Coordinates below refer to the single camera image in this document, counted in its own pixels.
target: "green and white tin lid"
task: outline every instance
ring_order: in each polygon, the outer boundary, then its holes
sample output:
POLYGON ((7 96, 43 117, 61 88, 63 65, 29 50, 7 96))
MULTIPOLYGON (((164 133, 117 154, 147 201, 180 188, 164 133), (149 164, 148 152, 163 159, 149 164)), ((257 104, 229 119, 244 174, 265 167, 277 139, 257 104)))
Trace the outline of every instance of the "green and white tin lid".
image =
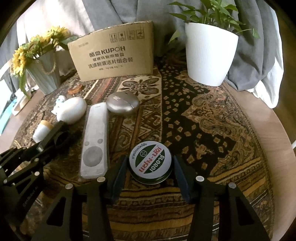
POLYGON ((132 176, 145 184, 157 184, 171 173, 172 157, 160 142, 144 141, 134 147, 129 156, 132 176))

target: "remote control button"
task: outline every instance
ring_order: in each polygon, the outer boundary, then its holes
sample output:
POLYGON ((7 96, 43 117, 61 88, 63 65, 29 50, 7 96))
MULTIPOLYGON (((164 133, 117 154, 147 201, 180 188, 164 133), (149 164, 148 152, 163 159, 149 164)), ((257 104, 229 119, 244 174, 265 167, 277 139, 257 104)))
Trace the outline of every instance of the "remote control button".
POLYGON ((98 146, 92 146, 88 148, 83 154, 83 162, 88 167, 94 167, 101 162, 102 157, 102 149, 98 146))

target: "brown cardboard box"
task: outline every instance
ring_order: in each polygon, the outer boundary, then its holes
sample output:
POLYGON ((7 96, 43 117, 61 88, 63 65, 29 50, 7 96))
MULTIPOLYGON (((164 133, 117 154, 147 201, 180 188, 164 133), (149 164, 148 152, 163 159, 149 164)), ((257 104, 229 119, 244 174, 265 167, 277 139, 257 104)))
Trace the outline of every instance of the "brown cardboard box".
POLYGON ((82 81, 153 72, 152 21, 104 28, 68 47, 82 81))

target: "paisley pattern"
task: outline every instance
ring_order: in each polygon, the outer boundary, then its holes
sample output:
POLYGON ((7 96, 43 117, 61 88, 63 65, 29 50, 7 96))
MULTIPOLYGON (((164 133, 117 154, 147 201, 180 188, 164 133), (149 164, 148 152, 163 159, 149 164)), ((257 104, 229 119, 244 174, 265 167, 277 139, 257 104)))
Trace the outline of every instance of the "paisley pattern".
MULTIPOLYGON (((175 58, 157 59, 151 76, 126 76, 80 82, 75 74, 44 97, 19 129, 14 146, 31 146, 38 123, 55 123, 50 112, 55 99, 80 83, 75 94, 88 104, 104 101, 115 91, 129 90, 141 100, 138 112, 123 118, 110 115, 109 156, 114 164, 122 154, 145 140, 164 143, 172 154, 181 153, 188 165, 210 181, 235 182, 272 237, 274 201, 267 161, 256 135, 226 86, 210 87, 191 80, 186 65, 175 58)), ((82 130, 84 119, 71 126, 82 130)), ((82 138, 67 155, 58 156, 44 168, 46 188, 27 215, 32 235, 56 194, 69 182, 86 183, 79 177, 82 138)), ((84 238, 88 240, 87 207, 83 206, 84 238)), ((181 197, 172 173, 157 185, 138 183, 127 173, 119 201, 108 207, 116 240, 186 240, 194 205, 181 197)), ((218 240, 219 205, 215 204, 212 240, 218 240)))

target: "shipping symbol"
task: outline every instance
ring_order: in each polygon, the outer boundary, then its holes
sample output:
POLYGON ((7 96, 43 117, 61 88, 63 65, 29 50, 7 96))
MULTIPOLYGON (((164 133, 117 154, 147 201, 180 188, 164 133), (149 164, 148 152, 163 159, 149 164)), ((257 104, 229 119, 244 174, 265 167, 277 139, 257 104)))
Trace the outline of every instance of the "shipping symbol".
POLYGON ((116 33, 112 33, 112 34, 109 34, 110 35, 110 42, 111 43, 115 43, 117 42, 117 36, 116 36, 116 33))
POLYGON ((118 33, 118 38, 119 38, 119 41, 126 41, 126 33, 125 32, 118 33))
POLYGON ((128 40, 135 39, 135 31, 134 30, 128 30, 128 40))
POLYGON ((137 39, 144 39, 144 29, 137 29, 137 39))

